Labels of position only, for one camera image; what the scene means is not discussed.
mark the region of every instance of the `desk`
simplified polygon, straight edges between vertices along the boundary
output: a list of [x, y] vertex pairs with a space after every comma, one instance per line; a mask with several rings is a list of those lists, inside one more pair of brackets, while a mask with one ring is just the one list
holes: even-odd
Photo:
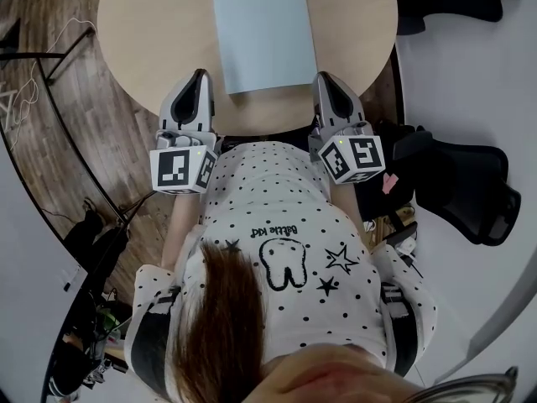
[[[319, 71], [361, 95], [394, 46], [396, 0], [307, 0]], [[213, 128], [226, 135], [282, 133], [311, 123], [310, 86], [228, 96], [212, 0], [100, 0], [97, 28], [104, 60], [122, 88], [149, 111], [196, 68], [213, 80]]]

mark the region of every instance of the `sleeve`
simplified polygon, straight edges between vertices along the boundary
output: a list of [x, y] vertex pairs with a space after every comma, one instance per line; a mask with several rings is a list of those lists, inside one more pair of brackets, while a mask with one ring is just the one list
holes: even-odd
[[159, 291], [175, 284], [175, 273], [156, 265], [144, 264], [136, 272], [134, 281], [133, 315], [143, 304], [152, 301]]
[[392, 246], [385, 245], [376, 249], [372, 253], [372, 258], [383, 280], [388, 277], [401, 288], [404, 298], [416, 314], [419, 344], [416, 361], [418, 361], [435, 334], [438, 318], [435, 300], [424, 285], [423, 277], [414, 268], [406, 265]]

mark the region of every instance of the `sheet of paper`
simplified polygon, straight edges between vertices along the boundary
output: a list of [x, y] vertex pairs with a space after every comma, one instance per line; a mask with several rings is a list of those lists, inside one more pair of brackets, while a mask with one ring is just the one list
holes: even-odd
[[213, 0], [226, 92], [313, 82], [306, 0]]

